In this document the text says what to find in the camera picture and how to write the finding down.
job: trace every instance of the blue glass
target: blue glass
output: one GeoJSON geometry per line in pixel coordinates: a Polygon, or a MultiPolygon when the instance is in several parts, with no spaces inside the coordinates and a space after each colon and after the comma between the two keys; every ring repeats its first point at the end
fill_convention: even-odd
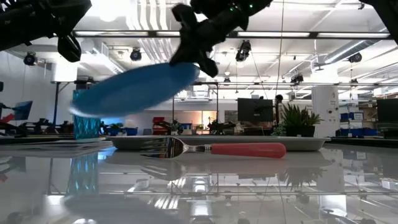
{"type": "MultiPolygon", "coordinates": [[[[73,99],[77,99],[84,91],[86,90],[73,91],[73,99]]],[[[100,124],[101,119],[99,118],[82,118],[73,115],[73,133],[75,139],[98,138],[100,136],[100,124]]]]}

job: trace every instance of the fork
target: fork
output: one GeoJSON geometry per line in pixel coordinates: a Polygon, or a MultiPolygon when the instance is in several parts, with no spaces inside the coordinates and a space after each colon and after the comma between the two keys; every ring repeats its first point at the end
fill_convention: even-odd
{"type": "Polygon", "coordinates": [[[201,152],[227,156],[251,156],[280,159],[285,156],[286,148],[281,143],[241,143],[241,144],[206,144],[189,146],[174,137],[153,139],[141,144],[141,148],[153,154],[142,154],[146,157],[171,159],[186,152],[201,152]]]}

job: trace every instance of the white column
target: white column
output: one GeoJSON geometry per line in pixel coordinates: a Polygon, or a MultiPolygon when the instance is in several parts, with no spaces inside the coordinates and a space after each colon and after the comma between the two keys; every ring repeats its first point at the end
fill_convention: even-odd
{"type": "Polygon", "coordinates": [[[323,120],[315,125],[315,137],[336,136],[340,129],[338,90],[336,86],[315,86],[312,88],[312,108],[323,120]]]}
{"type": "MultiPolygon", "coordinates": [[[[313,71],[312,82],[337,83],[337,68],[325,66],[321,71],[313,71]]],[[[336,130],[340,129],[340,112],[338,106],[337,86],[315,86],[312,88],[312,108],[315,114],[319,114],[323,120],[315,125],[314,137],[333,137],[336,130]]]]}

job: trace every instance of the person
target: person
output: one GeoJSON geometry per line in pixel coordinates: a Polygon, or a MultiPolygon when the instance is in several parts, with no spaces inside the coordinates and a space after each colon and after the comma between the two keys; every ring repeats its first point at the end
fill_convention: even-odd
{"type": "Polygon", "coordinates": [[[282,100],[284,100],[284,97],[280,94],[275,96],[275,122],[276,125],[279,124],[279,104],[282,103],[282,100]]]}

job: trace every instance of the green plant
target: green plant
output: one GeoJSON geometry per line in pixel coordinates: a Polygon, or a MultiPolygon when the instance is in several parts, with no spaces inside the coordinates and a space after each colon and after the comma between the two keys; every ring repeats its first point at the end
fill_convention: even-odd
{"type": "Polygon", "coordinates": [[[287,127],[303,125],[301,111],[298,106],[287,104],[287,106],[283,105],[283,107],[282,118],[287,127]]]}
{"type": "Polygon", "coordinates": [[[119,128],[123,127],[123,123],[111,124],[109,127],[112,129],[119,129],[119,128]]]}
{"type": "Polygon", "coordinates": [[[311,115],[309,115],[307,117],[306,125],[314,126],[315,124],[320,124],[321,121],[323,121],[323,120],[319,117],[319,114],[315,114],[315,113],[311,112],[311,115]]]}
{"type": "Polygon", "coordinates": [[[279,125],[274,128],[274,132],[271,134],[272,136],[286,136],[286,124],[285,122],[279,123],[279,125]]]}
{"type": "Polygon", "coordinates": [[[322,121],[319,114],[309,113],[307,107],[300,110],[296,105],[287,104],[287,106],[283,106],[282,118],[286,126],[314,126],[322,121]]]}

